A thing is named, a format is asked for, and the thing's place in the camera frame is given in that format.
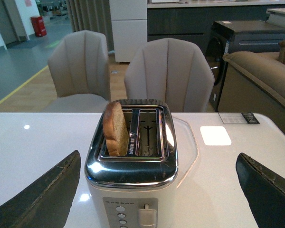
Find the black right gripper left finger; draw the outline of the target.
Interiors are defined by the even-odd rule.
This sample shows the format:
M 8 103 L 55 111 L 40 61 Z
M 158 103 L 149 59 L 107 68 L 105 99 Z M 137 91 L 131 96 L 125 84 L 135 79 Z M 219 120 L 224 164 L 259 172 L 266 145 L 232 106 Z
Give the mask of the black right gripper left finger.
M 62 228 L 80 180 L 81 155 L 73 151 L 0 206 L 0 228 Z

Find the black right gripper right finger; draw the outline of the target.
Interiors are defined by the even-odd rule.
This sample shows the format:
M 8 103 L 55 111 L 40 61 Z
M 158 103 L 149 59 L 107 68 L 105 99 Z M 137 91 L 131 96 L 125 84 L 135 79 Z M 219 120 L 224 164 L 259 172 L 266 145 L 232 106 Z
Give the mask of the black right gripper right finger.
M 244 153 L 236 172 L 258 227 L 285 228 L 285 178 Z

